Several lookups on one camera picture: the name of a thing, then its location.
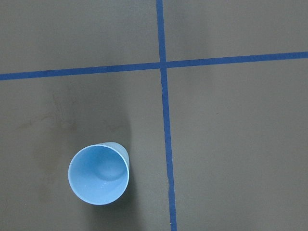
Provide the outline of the light blue plastic cup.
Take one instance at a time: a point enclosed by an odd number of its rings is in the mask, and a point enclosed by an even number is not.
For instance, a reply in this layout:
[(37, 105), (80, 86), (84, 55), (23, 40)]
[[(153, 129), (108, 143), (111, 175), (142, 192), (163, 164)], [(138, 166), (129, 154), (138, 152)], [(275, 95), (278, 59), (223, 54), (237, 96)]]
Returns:
[(68, 181), (72, 191), (91, 205), (113, 203), (127, 189), (130, 164), (127, 150), (105, 142), (80, 150), (70, 162)]

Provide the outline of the brown paper table cover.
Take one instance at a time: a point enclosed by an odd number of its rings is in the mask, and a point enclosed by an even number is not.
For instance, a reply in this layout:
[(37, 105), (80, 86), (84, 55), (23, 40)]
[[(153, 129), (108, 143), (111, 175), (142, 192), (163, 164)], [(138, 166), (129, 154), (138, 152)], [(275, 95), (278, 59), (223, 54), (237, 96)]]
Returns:
[[(127, 189), (68, 168), (105, 142)], [(3, 231), (305, 231), (305, 0), (3, 0)]]

